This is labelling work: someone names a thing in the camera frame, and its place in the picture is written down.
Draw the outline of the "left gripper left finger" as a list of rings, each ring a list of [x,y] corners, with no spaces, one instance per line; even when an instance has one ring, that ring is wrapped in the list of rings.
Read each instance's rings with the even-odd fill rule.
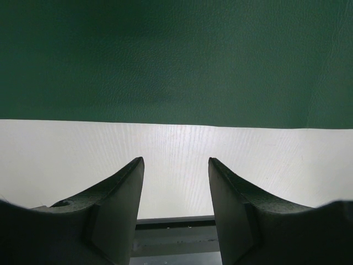
[[[144,161],[52,206],[1,201],[2,264],[128,264]]]

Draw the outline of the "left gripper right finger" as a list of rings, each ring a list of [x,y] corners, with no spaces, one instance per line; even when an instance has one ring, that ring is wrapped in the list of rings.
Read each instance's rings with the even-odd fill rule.
[[[351,264],[352,202],[310,208],[279,198],[216,158],[208,176],[223,264]]]

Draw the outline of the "green placemat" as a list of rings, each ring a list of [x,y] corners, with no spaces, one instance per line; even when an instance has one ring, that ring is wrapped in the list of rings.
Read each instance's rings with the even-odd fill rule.
[[[2,1],[1,118],[352,128],[351,1]]]

